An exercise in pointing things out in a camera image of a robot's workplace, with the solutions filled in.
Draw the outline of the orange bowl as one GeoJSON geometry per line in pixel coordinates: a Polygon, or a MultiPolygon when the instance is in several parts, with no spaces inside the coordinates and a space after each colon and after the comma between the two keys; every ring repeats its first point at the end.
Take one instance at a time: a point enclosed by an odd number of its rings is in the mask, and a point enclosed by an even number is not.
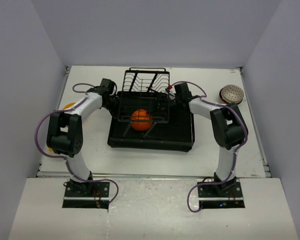
{"type": "Polygon", "coordinates": [[[139,132],[147,131],[152,126],[152,116],[145,109],[134,111],[130,117],[131,127],[139,132]]]}

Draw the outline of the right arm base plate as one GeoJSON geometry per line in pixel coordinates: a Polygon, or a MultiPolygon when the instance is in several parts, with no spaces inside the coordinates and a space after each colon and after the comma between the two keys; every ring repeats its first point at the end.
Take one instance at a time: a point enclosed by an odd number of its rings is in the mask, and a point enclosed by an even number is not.
{"type": "Polygon", "coordinates": [[[234,200],[243,199],[240,182],[230,185],[203,185],[197,187],[198,197],[204,200],[234,200]]]}

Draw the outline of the pink flower bowl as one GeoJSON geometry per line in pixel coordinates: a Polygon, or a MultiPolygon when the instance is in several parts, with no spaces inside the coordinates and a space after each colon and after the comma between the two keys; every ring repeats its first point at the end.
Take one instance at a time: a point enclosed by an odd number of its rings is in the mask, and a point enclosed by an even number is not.
{"type": "Polygon", "coordinates": [[[219,93],[220,99],[226,104],[240,104],[243,101],[244,94],[243,93],[234,93],[230,95],[223,96],[223,94],[219,93]]]}

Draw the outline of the black wire dish rack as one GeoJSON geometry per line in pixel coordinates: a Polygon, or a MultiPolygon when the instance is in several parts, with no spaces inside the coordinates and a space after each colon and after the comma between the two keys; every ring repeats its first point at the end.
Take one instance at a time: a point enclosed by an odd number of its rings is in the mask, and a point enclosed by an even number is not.
{"type": "Polygon", "coordinates": [[[170,120],[170,72],[164,67],[130,67],[124,72],[117,120],[127,123],[122,137],[132,128],[131,116],[139,109],[146,110],[152,117],[152,126],[143,138],[158,124],[170,120]]]}

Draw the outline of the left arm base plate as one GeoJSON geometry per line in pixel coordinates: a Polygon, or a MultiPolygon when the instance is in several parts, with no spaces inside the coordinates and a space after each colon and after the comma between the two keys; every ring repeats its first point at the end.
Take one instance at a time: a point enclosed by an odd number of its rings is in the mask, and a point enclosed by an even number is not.
{"type": "Polygon", "coordinates": [[[65,187],[65,197],[70,198],[101,198],[109,197],[110,183],[105,181],[101,182],[75,182],[69,180],[63,183],[65,187]]]}

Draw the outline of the yellow bowl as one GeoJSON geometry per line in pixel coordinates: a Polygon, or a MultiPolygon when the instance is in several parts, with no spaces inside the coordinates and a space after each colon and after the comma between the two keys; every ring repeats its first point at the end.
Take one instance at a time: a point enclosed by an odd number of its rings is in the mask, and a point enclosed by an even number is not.
{"type": "Polygon", "coordinates": [[[68,103],[67,105],[65,105],[65,106],[63,107],[63,110],[66,110],[66,109],[71,108],[74,104],[75,104],[75,102],[68,103]]]}

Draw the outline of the brown patterned bowl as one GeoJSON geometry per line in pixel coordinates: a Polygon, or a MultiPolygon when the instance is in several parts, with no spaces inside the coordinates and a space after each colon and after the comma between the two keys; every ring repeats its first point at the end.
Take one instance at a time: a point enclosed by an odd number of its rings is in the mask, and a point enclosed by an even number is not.
{"type": "Polygon", "coordinates": [[[244,91],[237,85],[228,84],[220,92],[220,99],[227,104],[240,104],[244,99],[244,91]]]}

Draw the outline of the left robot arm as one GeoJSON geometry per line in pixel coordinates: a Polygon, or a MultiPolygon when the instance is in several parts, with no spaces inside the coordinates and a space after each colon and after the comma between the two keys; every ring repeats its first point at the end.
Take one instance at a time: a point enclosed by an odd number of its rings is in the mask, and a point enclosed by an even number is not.
{"type": "Polygon", "coordinates": [[[103,78],[98,86],[87,85],[90,88],[81,91],[81,100],[49,115],[46,138],[46,145],[53,152],[51,158],[65,161],[70,173],[69,188],[84,197],[93,193],[97,182],[93,180],[81,153],[84,145],[83,122],[99,109],[113,113],[118,106],[114,81],[103,78]]]}

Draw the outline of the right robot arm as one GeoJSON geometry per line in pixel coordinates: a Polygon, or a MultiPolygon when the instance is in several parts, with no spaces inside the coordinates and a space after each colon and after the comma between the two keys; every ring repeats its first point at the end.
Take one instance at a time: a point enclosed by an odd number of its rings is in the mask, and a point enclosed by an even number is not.
{"type": "Polygon", "coordinates": [[[206,100],[207,95],[193,96],[189,81],[178,81],[169,89],[174,89],[174,101],[183,104],[190,113],[211,121],[213,137],[219,146],[217,169],[213,181],[204,188],[213,189],[223,197],[236,183],[236,163],[240,148],[248,140],[248,128],[237,104],[222,104],[206,100]]]}

